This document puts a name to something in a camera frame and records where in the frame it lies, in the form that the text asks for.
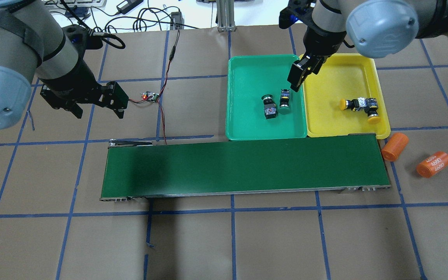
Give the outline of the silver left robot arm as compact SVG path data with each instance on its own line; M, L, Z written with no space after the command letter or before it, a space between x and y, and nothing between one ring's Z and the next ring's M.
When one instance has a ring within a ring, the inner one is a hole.
M17 124L30 100L34 77L55 110L82 117L80 104L112 110L122 119L128 96L117 82L99 84L84 61L113 34L80 24L61 27L40 0L0 0L0 130Z

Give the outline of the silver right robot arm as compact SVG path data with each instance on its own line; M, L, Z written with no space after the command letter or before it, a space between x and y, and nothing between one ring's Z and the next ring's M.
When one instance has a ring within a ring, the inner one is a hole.
M384 58L414 39L448 37L448 0L290 0L280 12L283 30L306 25L304 55L287 81L298 91L306 77L318 74L346 37L367 58Z

